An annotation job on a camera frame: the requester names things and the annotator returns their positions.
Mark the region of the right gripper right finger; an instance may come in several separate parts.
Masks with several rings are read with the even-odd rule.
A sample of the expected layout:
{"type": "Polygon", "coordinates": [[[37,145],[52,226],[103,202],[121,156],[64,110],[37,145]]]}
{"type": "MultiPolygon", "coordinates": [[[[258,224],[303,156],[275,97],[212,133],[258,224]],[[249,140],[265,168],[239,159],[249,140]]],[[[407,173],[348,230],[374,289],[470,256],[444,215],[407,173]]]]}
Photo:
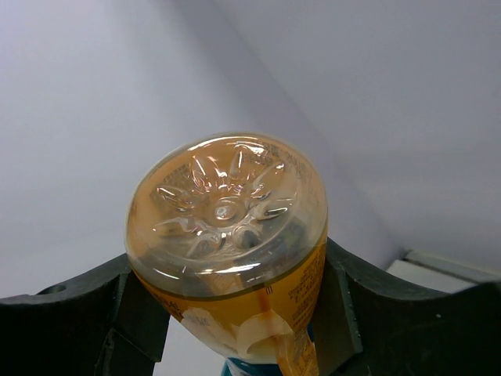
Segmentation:
{"type": "Polygon", "coordinates": [[[312,333],[321,375],[498,375],[500,283],[447,294],[328,240],[312,333]]]}

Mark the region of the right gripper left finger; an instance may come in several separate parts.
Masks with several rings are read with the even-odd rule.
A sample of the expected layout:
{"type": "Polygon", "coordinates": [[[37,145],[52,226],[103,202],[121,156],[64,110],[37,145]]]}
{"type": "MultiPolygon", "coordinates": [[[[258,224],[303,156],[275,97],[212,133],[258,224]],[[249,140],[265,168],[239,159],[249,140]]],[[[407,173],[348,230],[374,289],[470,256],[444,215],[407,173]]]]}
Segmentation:
{"type": "Polygon", "coordinates": [[[151,375],[169,315],[126,255],[1,300],[3,375],[151,375]]]}

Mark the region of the yellow label clear bottle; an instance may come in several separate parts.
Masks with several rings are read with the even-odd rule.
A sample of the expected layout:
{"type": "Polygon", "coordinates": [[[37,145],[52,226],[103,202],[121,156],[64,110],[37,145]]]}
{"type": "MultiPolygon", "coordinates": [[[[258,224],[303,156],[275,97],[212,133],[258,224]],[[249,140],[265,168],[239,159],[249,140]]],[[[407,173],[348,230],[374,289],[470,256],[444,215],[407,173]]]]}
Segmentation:
{"type": "Polygon", "coordinates": [[[228,133],[184,146],[146,174],[125,247],[153,297],[233,367],[317,375],[308,325],[327,228],[323,181],[300,150],[228,133]]]}

